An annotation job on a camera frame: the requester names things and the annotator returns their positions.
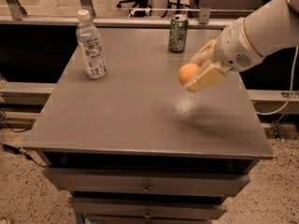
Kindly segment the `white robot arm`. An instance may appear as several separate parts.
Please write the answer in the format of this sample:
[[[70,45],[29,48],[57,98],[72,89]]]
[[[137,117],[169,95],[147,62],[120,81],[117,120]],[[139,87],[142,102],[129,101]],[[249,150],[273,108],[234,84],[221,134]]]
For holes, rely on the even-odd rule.
[[[199,92],[223,82],[230,71],[247,71],[270,54],[298,46],[299,0],[271,0],[206,43],[190,59],[199,69],[183,86]]]

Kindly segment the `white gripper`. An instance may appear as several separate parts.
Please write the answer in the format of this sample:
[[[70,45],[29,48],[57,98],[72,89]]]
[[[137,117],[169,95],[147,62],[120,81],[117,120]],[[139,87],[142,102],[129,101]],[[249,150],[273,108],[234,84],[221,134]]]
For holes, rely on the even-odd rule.
[[[245,19],[240,18],[191,57],[189,63],[200,67],[184,84],[184,88],[191,92],[202,91],[223,82],[228,74],[227,66],[234,71],[244,72],[263,60],[264,57],[249,42]]]

